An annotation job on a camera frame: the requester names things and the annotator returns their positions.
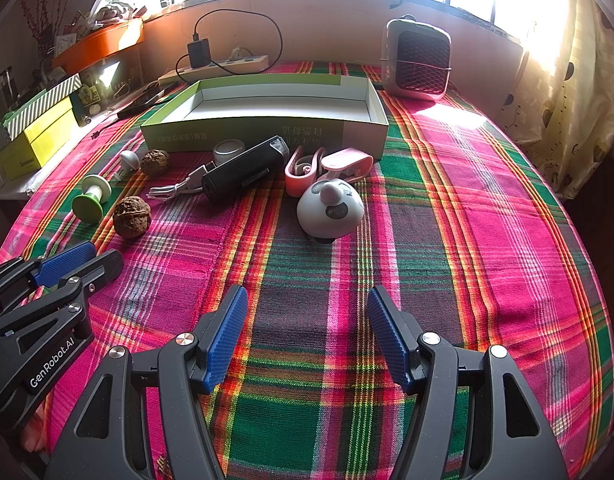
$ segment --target blue gripper pad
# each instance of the blue gripper pad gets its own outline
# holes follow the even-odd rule
[[[245,317],[247,317],[247,290],[243,286],[239,287],[231,303],[223,303],[215,312],[215,315],[219,316],[223,314],[220,311],[223,308],[226,309],[223,322],[216,330],[207,351],[207,373],[203,379],[203,386],[208,393],[213,392],[216,384],[225,380],[233,351],[241,335],[242,326],[245,324]]]
[[[375,290],[367,296],[367,317],[372,325],[373,334],[385,357],[391,380],[399,384],[405,394],[411,394],[414,381],[409,364],[409,351],[382,298]]]
[[[36,286],[58,285],[61,277],[95,257],[96,246],[91,242],[82,242],[54,254],[40,264],[40,271],[36,274]]]

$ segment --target pink plastic object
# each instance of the pink plastic object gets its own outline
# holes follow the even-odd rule
[[[372,165],[373,157],[371,155],[367,155],[367,153],[356,148],[346,148],[322,158],[322,169],[327,170],[328,173],[318,180],[339,178],[353,184],[366,176],[372,170]]]
[[[285,166],[285,187],[287,194],[295,198],[303,195],[319,177],[321,159],[325,148],[319,148],[312,156],[303,156],[303,147],[299,146]]]

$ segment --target floral curtain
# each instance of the floral curtain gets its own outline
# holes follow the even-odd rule
[[[561,198],[614,147],[614,29],[594,0],[542,0],[496,117]]]

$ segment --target walnut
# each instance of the walnut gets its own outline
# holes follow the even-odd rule
[[[149,176],[161,176],[169,166],[169,154],[162,150],[151,150],[145,153],[140,161],[140,169]]]
[[[151,207],[139,196],[126,196],[114,209],[114,228],[129,240],[145,233],[151,225]]]

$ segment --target metal screw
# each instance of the metal screw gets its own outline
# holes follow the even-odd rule
[[[423,341],[428,345],[437,345],[440,343],[440,336],[433,332],[425,332],[423,334]]]
[[[494,345],[490,348],[492,355],[498,359],[503,359],[507,355],[507,349],[504,346]]]
[[[183,332],[176,336],[176,343],[180,346],[191,345],[194,342],[194,334]]]
[[[114,346],[109,351],[109,357],[111,357],[111,359],[120,359],[125,352],[127,352],[127,350],[124,346]]]

